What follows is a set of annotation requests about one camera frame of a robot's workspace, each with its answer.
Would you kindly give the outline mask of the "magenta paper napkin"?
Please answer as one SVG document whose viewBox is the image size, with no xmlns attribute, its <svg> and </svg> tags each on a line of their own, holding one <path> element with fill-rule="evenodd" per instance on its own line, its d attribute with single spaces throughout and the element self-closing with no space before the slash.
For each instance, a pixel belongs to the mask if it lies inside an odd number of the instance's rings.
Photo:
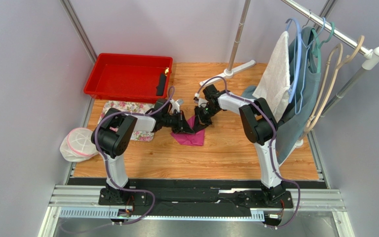
<svg viewBox="0 0 379 237">
<path fill-rule="evenodd" d="M 180 144 L 184 146 L 203 146 L 205 140 L 205 129 L 195 134 L 175 134 L 170 135 Z"/>
</svg>

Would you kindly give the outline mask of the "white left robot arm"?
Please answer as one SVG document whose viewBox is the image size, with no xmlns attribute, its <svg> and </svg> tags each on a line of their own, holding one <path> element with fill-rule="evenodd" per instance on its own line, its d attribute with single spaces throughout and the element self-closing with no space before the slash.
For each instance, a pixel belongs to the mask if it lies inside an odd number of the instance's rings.
<svg viewBox="0 0 379 237">
<path fill-rule="evenodd" d="M 91 135 L 91 142 L 104 159 L 107 184 L 101 190 L 100 203 L 125 204 L 131 200 L 124 153 L 134 132 L 157 132 L 164 127 L 174 134 L 194 134 L 178 101 L 158 99 L 144 114 L 110 108 Z"/>
</svg>

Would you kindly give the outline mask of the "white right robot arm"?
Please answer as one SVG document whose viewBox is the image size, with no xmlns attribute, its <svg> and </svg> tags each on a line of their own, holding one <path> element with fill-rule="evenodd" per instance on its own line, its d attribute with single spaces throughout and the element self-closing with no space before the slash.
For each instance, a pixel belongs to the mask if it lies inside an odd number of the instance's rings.
<svg viewBox="0 0 379 237">
<path fill-rule="evenodd" d="M 261 168 L 262 192 L 265 204 L 278 202 L 285 193 L 275 151 L 277 121 L 265 99 L 247 99 L 227 90 L 218 91 L 214 85 L 194 95 L 193 129 L 198 132 L 212 124 L 212 117 L 220 111 L 231 111 L 240 116 L 246 138 L 255 146 Z"/>
</svg>

